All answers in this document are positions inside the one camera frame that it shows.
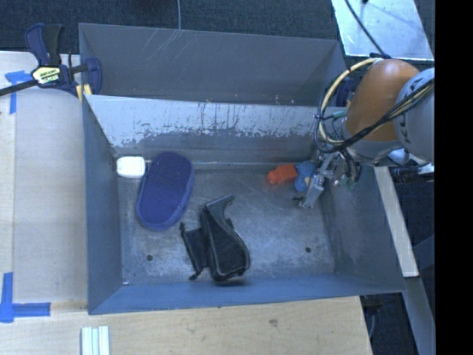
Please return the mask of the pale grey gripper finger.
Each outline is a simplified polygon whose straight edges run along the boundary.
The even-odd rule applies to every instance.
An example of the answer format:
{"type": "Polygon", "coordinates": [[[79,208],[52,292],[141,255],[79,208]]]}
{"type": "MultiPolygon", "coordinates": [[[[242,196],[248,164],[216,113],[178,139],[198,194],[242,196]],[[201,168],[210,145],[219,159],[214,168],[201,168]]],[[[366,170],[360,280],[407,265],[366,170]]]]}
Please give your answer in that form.
{"type": "Polygon", "coordinates": [[[311,209],[316,205],[316,201],[324,191],[325,177],[313,175],[306,177],[304,181],[307,188],[299,201],[299,206],[311,209]]]}

